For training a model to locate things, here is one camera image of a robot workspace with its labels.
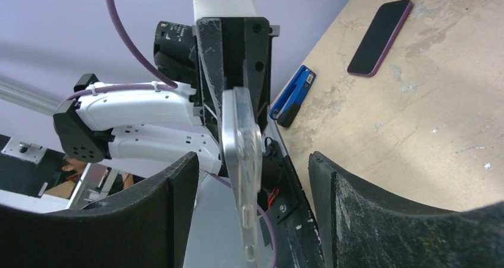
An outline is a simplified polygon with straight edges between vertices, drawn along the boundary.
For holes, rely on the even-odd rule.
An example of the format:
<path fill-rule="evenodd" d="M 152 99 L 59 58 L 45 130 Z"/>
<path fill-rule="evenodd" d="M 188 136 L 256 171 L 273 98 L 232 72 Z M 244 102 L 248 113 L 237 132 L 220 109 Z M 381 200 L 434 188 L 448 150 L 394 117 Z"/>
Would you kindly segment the clear magsafe phone case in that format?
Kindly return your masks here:
<path fill-rule="evenodd" d="M 220 139 L 240 220 L 245 263 L 247 267 L 259 267 L 257 194 L 262 177 L 262 134 L 249 89 L 223 91 Z"/>

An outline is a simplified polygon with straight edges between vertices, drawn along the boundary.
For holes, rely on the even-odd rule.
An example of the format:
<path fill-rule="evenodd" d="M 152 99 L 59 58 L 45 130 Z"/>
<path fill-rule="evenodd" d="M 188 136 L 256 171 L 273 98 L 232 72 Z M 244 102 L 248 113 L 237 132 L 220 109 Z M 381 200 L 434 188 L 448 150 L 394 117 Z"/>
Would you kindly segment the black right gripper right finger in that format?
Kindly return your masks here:
<path fill-rule="evenodd" d="M 502 267 L 503 203 L 454 212 L 398 196 L 320 152 L 308 174 L 327 267 Z"/>

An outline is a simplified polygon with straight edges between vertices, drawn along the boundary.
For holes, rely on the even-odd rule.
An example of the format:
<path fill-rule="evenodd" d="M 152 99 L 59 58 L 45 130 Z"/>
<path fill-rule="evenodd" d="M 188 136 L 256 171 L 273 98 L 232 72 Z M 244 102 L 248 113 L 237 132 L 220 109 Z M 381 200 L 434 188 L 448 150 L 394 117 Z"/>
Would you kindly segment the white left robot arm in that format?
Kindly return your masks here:
<path fill-rule="evenodd" d="M 155 81 L 80 78 L 53 115 L 66 154 L 173 162 L 196 152 L 203 171 L 261 175 L 275 28 L 255 0 L 193 0 L 193 8 L 190 26 L 157 24 L 147 64 Z"/>

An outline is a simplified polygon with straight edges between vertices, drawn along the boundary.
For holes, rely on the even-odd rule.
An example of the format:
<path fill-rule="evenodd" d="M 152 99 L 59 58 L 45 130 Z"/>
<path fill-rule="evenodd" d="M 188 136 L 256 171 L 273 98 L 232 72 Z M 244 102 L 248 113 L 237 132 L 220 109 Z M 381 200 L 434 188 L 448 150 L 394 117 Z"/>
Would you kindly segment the black phone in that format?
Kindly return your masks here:
<path fill-rule="evenodd" d="M 412 0 L 398 0 L 379 7 L 346 69 L 347 73 L 362 77 L 377 73 L 413 6 Z"/>

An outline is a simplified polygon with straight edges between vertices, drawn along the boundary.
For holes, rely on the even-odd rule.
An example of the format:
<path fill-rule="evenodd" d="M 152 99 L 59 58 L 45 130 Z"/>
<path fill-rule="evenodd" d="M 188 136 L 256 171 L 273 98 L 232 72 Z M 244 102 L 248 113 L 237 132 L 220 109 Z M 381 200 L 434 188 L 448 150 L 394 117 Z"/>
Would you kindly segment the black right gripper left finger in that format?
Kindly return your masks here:
<path fill-rule="evenodd" d="M 182 267 L 199 180 L 189 152 L 81 210 L 1 206 L 2 267 Z"/>

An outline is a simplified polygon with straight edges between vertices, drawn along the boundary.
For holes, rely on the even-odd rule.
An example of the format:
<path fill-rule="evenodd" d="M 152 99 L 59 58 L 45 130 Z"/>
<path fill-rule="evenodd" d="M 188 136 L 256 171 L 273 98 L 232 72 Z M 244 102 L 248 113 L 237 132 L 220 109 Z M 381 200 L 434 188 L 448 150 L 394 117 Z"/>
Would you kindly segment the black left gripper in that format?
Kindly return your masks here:
<path fill-rule="evenodd" d="M 253 113 L 266 120 L 270 100 L 272 26 L 264 17 L 201 18 L 192 26 L 158 23 L 153 57 L 158 70 L 174 81 L 196 83 L 197 47 L 209 95 L 216 114 L 218 140 L 222 139 L 222 93 L 228 85 L 249 89 Z"/>

